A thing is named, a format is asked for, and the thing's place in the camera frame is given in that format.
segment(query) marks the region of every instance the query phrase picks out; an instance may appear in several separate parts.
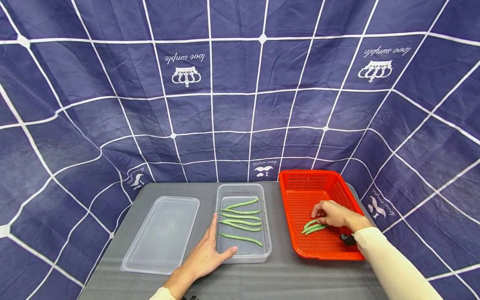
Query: right hand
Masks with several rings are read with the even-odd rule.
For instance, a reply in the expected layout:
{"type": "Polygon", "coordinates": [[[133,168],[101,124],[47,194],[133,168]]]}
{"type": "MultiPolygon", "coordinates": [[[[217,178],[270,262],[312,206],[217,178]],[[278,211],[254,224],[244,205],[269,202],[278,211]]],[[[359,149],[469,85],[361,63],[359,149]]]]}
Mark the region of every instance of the right hand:
{"type": "Polygon", "coordinates": [[[370,221],[362,215],[341,206],[333,200],[320,201],[312,210],[312,218],[319,217],[318,223],[333,227],[347,226],[352,232],[371,227],[370,221]]]}

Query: gray table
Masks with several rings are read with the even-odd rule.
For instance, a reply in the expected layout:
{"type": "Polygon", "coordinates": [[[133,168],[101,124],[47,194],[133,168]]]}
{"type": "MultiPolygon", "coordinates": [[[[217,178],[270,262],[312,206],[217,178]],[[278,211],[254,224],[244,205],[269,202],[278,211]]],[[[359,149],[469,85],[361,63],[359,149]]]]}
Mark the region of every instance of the gray table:
{"type": "MultiPolygon", "coordinates": [[[[163,195],[200,200],[185,257],[204,235],[215,210],[220,183],[150,183],[140,191],[80,300],[147,300],[167,276],[120,271],[120,264],[155,200],[163,195]]],[[[272,254],[263,264],[227,264],[197,280],[189,299],[387,299],[367,262],[318,261],[299,257],[291,246],[277,182],[265,190],[272,254]]]]}

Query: plastic container lid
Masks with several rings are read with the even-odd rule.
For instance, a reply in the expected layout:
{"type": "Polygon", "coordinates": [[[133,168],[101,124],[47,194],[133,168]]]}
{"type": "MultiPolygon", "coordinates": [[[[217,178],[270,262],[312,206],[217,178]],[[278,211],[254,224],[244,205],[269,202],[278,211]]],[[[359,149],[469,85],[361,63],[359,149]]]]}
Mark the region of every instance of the plastic container lid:
{"type": "Polygon", "coordinates": [[[200,201],[163,196],[153,204],[123,258],[125,272],[170,275],[185,255],[200,201]]]}

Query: empty plastic container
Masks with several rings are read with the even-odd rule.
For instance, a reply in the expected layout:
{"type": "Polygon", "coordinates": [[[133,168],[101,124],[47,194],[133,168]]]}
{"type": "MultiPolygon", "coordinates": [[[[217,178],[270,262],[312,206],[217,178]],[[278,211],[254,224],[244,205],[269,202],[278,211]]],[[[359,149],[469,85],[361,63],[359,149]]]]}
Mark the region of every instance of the empty plastic container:
{"type": "Polygon", "coordinates": [[[196,198],[158,198],[123,258],[120,269],[172,274],[183,261],[199,206],[196,198]]]}
{"type": "MultiPolygon", "coordinates": [[[[257,216],[262,220],[262,231],[250,232],[242,229],[234,228],[230,225],[219,223],[217,231],[225,234],[231,234],[260,241],[264,246],[244,241],[234,240],[222,237],[217,234],[216,249],[219,253],[224,252],[226,249],[238,246],[238,252],[230,259],[224,261],[224,264],[255,264],[263,263],[267,260],[268,256],[272,252],[272,239],[270,238],[270,229],[268,226],[267,209],[265,205],[264,189],[257,183],[231,183],[222,184],[218,187],[216,192],[216,211],[222,212],[222,208],[225,208],[232,204],[242,203],[250,201],[259,197],[259,201],[250,205],[239,206],[234,208],[238,211],[253,211],[261,210],[260,213],[253,216],[257,216]]],[[[218,221],[228,219],[218,214],[218,221]]]]}

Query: red mesh basket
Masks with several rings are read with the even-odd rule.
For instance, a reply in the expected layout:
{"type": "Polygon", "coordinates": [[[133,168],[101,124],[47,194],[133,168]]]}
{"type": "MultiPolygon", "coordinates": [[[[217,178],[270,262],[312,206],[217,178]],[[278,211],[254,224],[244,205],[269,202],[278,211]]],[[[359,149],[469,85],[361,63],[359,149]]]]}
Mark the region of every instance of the red mesh basket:
{"type": "Polygon", "coordinates": [[[303,235],[303,226],[312,220],[313,206],[320,200],[334,200],[363,215],[343,178],[334,171],[285,170],[280,172],[280,189],[288,229],[295,252],[304,258],[321,260],[365,260],[357,246],[345,246],[340,234],[351,234],[346,228],[328,227],[303,235]]]}

